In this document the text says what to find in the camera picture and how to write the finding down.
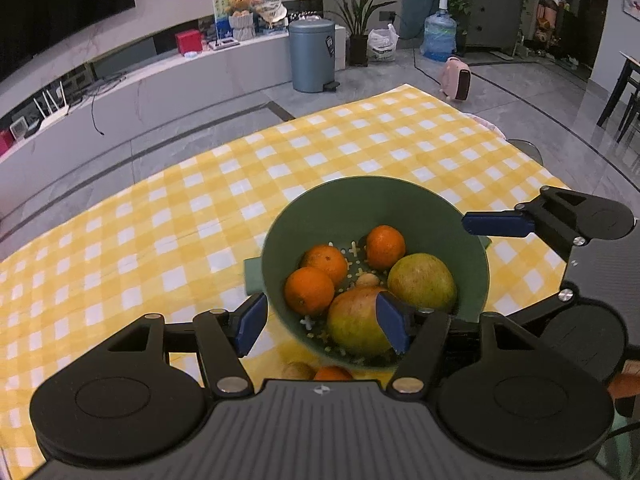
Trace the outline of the red-green mango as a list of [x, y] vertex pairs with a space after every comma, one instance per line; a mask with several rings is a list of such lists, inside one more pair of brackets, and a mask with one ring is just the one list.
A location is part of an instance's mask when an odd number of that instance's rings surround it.
[[333, 341], [357, 358], [374, 358], [390, 350], [376, 319], [376, 297], [380, 286], [358, 286], [334, 298], [326, 315], [326, 328]]

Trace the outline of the white wifi router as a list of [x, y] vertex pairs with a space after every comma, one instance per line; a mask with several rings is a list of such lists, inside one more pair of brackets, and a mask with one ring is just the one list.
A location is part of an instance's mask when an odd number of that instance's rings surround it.
[[41, 116], [39, 130], [47, 129], [68, 115], [70, 103], [67, 102], [62, 81], [58, 81], [52, 88], [45, 88], [40, 92], [40, 98], [32, 99]]

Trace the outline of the orange tangerine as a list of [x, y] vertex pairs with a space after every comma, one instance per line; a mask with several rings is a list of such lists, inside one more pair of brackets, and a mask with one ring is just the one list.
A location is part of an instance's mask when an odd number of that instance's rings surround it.
[[322, 366], [314, 374], [315, 382], [340, 382], [341, 380], [346, 380], [349, 382], [353, 380], [352, 374], [350, 374], [349, 370], [346, 370], [344, 367], [340, 366]]
[[286, 304], [300, 315], [319, 316], [334, 297], [334, 284], [312, 266], [295, 270], [286, 280], [283, 293]]
[[372, 269], [388, 270], [406, 254], [406, 242], [392, 226], [376, 226], [367, 236], [366, 253]]
[[344, 255], [334, 246], [316, 245], [309, 248], [303, 255], [300, 266], [311, 266], [324, 274], [332, 281], [335, 287], [347, 276], [348, 264]]

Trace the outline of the pink space heater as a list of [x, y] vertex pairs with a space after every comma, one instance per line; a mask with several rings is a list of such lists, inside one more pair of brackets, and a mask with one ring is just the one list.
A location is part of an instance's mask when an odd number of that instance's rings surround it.
[[469, 96], [471, 78], [469, 65], [456, 56], [450, 56], [442, 69], [440, 90], [447, 99], [465, 101]]

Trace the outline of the potted long-leaf plant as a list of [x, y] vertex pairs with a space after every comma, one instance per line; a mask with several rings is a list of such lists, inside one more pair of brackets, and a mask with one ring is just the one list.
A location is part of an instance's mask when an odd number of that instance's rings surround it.
[[329, 14], [340, 18], [348, 31], [346, 62], [349, 66], [368, 65], [368, 24], [375, 11], [391, 6], [396, 0], [331, 0], [337, 7]]

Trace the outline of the white marble tv console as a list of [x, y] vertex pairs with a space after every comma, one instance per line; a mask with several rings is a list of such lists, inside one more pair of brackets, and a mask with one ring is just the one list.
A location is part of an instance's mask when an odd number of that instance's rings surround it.
[[1, 156], [1, 214], [143, 133], [290, 80], [285, 34], [207, 50], [195, 58], [174, 55], [136, 70]]

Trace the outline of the blue-grey pedal trash bin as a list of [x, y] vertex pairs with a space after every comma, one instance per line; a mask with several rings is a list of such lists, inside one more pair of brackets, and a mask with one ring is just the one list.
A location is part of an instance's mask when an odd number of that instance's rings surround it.
[[335, 24], [324, 18], [297, 20], [288, 26], [292, 85], [298, 92], [334, 92]]

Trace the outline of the orange tangerine front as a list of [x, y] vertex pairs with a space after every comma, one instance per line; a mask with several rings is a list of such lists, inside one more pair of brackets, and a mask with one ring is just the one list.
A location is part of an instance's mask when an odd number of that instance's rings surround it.
[[366, 253], [372, 269], [388, 270], [406, 254], [406, 242], [392, 226], [376, 226], [367, 236]]

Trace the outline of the blue water jug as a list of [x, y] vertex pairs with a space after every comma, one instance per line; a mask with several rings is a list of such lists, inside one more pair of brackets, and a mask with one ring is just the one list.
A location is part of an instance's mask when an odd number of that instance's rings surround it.
[[436, 62], [446, 62], [456, 50], [456, 36], [457, 22], [448, 12], [448, 0], [439, 0], [437, 11], [424, 21], [421, 54]]

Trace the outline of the green colander bowl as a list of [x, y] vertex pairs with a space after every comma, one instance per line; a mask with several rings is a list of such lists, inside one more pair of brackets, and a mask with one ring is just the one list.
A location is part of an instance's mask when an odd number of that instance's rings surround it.
[[294, 198], [244, 263], [248, 294], [262, 292], [309, 351], [346, 366], [398, 361], [375, 318], [387, 290], [419, 308], [475, 322], [489, 289], [488, 239], [422, 186], [386, 177], [326, 182]]

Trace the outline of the red box on console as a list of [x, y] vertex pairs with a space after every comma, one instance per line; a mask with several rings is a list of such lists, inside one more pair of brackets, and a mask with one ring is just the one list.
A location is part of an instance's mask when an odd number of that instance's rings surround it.
[[197, 29], [189, 29], [175, 34], [176, 45], [179, 53], [186, 56], [188, 53], [203, 51], [202, 34]]

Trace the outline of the brown kiwi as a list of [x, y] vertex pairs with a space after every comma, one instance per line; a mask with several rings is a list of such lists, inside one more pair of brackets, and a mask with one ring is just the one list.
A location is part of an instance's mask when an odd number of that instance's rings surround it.
[[289, 362], [282, 368], [281, 377], [288, 380], [313, 380], [316, 370], [304, 362]]
[[380, 279], [374, 273], [360, 274], [355, 282], [357, 287], [378, 286], [379, 284]]

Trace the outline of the yellow-green mango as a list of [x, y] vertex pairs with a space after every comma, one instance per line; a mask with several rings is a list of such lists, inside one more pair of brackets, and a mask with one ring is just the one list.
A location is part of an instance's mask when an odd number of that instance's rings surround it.
[[402, 257], [390, 269], [388, 290], [416, 309], [450, 313], [457, 302], [456, 282], [439, 258], [417, 252]]

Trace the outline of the yellow checkered tablecloth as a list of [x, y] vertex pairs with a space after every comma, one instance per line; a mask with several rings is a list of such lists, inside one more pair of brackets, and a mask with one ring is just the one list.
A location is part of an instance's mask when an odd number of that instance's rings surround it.
[[543, 166], [410, 84], [205, 151], [44, 233], [1, 265], [1, 474], [42, 464], [28, 404], [44, 380], [140, 315], [186, 322], [244, 298], [243, 263], [278, 213], [334, 179], [379, 174], [461, 211], [556, 185]]

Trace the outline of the brown teddy bear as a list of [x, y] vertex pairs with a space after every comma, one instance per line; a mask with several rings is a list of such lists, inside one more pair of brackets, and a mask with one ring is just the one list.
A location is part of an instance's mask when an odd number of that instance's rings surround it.
[[232, 15], [246, 15], [250, 13], [252, 0], [229, 0], [228, 13]]

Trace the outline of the white plastic bag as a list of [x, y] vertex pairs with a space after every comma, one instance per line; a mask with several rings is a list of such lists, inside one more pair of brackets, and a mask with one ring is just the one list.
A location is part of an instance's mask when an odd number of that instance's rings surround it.
[[367, 55], [371, 62], [392, 62], [396, 56], [399, 36], [390, 23], [385, 28], [372, 29], [367, 40]]

